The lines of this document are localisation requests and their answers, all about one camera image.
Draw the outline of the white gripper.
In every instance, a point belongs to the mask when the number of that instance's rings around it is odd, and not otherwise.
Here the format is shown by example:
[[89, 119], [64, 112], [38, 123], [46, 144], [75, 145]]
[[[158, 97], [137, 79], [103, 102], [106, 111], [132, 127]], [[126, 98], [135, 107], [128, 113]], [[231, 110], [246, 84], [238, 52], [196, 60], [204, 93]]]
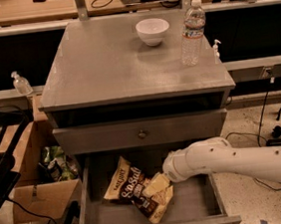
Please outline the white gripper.
[[182, 182], [190, 177], [190, 168], [186, 162], [186, 152], [184, 149], [172, 151], [163, 161], [163, 173], [158, 172], [149, 185], [144, 188], [142, 194], [152, 197], [156, 193], [169, 187], [172, 182]]

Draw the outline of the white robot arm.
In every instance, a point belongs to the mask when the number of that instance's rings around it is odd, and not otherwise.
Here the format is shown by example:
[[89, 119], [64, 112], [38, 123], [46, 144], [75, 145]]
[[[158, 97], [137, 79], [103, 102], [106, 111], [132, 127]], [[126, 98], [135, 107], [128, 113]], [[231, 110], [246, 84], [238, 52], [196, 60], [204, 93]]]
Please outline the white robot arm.
[[281, 183], [281, 146], [237, 147], [222, 137], [211, 137], [172, 151], [162, 172], [171, 182], [194, 175], [235, 173]]

